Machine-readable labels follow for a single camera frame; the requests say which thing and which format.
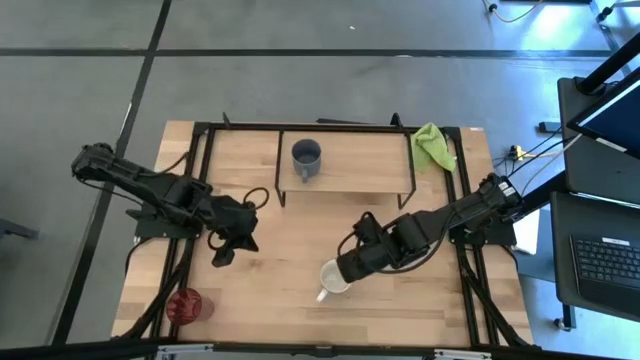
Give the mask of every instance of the mug handle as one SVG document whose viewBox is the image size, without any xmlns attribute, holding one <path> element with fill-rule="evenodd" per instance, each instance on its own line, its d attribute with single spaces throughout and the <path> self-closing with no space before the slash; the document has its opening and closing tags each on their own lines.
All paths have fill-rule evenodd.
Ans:
<svg viewBox="0 0 640 360">
<path fill-rule="evenodd" d="M 327 289 L 322 288 L 322 291 L 320 291 L 320 294 L 318 294 L 318 297 L 316 298 L 317 302 L 322 302 L 322 300 L 324 300 L 324 298 L 327 297 L 327 295 L 329 295 L 329 291 L 327 291 Z"/>
</svg>

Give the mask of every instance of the laptop keyboard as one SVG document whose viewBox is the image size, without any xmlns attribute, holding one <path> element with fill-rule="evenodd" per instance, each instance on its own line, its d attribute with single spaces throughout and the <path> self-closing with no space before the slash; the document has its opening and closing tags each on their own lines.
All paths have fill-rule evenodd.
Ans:
<svg viewBox="0 0 640 360">
<path fill-rule="evenodd" d="M 571 239 L 578 277 L 640 288 L 640 248 Z"/>
</svg>

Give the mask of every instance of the keyboard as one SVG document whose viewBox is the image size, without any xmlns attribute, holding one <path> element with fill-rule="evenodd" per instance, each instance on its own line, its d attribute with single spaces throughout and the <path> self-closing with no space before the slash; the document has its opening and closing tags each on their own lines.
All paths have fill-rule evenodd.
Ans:
<svg viewBox="0 0 640 360">
<path fill-rule="evenodd" d="M 640 289 L 640 248 L 624 240 L 571 237 L 578 279 Z"/>
</svg>

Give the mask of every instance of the monitor screen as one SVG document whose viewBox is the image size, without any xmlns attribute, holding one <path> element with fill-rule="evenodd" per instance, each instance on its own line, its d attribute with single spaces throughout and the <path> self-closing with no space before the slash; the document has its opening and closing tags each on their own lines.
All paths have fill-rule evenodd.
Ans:
<svg viewBox="0 0 640 360">
<path fill-rule="evenodd" d="M 596 141 L 620 151 L 640 153 L 640 78 L 575 125 L 587 130 L 586 134 Z"/>
</svg>

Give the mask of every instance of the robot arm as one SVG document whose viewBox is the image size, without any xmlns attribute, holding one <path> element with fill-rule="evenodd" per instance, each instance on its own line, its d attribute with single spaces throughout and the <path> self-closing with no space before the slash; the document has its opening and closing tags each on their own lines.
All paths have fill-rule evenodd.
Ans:
<svg viewBox="0 0 640 360">
<path fill-rule="evenodd" d="M 215 232 L 224 244 L 216 248 L 213 265 L 226 266 L 234 249 L 258 251 L 252 233 L 258 219 L 255 205 L 239 203 L 229 196 L 212 196 L 211 185 L 189 176 L 156 173 L 113 154 L 107 144 L 85 145 L 71 165 L 80 182 L 103 181 L 116 185 L 143 201 L 141 210 L 127 214 L 155 227 L 179 229 L 191 236 L 204 225 Z M 178 237 L 167 234 L 167 237 Z"/>
<path fill-rule="evenodd" d="M 338 267 L 348 283 L 374 272 L 412 270 L 426 261 L 419 259 L 428 260 L 436 249 L 429 250 L 440 244 L 448 230 L 459 227 L 475 232 L 492 221 L 510 219 L 521 202 L 509 180 L 492 173 L 476 192 L 435 211 L 405 214 L 384 227 L 373 214 L 365 213 L 353 226 L 357 245 L 344 254 L 339 251 Z M 393 270 L 383 270 L 387 266 Z"/>
</svg>

